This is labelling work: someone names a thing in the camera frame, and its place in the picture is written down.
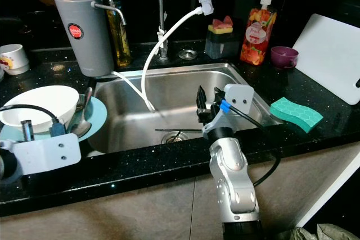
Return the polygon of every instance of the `light blue plate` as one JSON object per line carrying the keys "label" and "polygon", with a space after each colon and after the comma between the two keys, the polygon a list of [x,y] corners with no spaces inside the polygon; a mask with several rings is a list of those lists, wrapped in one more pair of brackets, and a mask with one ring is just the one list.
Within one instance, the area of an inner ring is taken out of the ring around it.
{"label": "light blue plate", "polygon": [[[73,123],[76,123],[80,120],[81,113],[81,111],[76,113],[75,118],[72,120]],[[89,138],[91,135],[97,132],[105,123],[106,116],[107,111],[105,105],[97,98],[91,97],[90,103],[88,104],[85,112],[85,119],[91,123],[91,128],[84,136],[79,138],[79,142]],[[35,133],[34,138],[35,140],[50,138],[50,132]],[[6,139],[13,141],[23,141],[24,136],[22,131],[14,128],[13,126],[4,125],[0,132],[0,140]]]}

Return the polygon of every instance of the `white mug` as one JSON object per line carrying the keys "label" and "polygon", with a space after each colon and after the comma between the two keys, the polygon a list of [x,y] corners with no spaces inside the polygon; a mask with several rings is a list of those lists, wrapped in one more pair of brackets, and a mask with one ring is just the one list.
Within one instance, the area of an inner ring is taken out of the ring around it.
{"label": "white mug", "polygon": [[21,44],[0,46],[0,67],[10,75],[28,71],[30,65],[23,46]]}

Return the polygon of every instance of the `metal spoon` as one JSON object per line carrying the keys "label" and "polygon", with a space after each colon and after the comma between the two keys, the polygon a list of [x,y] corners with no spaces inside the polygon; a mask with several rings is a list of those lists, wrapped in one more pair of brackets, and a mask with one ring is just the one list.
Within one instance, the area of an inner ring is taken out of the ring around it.
{"label": "metal spoon", "polygon": [[91,128],[91,123],[85,120],[85,112],[89,104],[89,101],[91,99],[91,95],[92,95],[92,88],[88,87],[85,92],[85,106],[81,114],[80,122],[74,124],[70,130],[70,132],[75,133],[78,136],[78,138],[84,136],[86,132],[88,132]]}

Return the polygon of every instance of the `white cutting board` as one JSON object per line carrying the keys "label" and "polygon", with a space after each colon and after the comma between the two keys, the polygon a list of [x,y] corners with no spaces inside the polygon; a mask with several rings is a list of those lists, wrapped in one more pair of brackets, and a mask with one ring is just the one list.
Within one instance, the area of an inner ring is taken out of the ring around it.
{"label": "white cutting board", "polygon": [[360,28],[313,14],[293,48],[298,70],[348,104],[360,101]]}

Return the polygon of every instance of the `white bowl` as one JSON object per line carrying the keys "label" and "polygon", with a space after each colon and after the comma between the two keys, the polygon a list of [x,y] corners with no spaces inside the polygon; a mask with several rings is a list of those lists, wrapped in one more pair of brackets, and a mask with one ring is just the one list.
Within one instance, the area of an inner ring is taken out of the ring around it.
{"label": "white bowl", "polygon": [[[69,124],[76,110],[79,93],[64,85],[50,85],[26,91],[4,104],[37,105],[51,111],[61,123]],[[0,121],[5,125],[21,130],[21,121],[31,120],[34,133],[48,132],[52,125],[51,117],[33,109],[13,109],[0,112]]]}

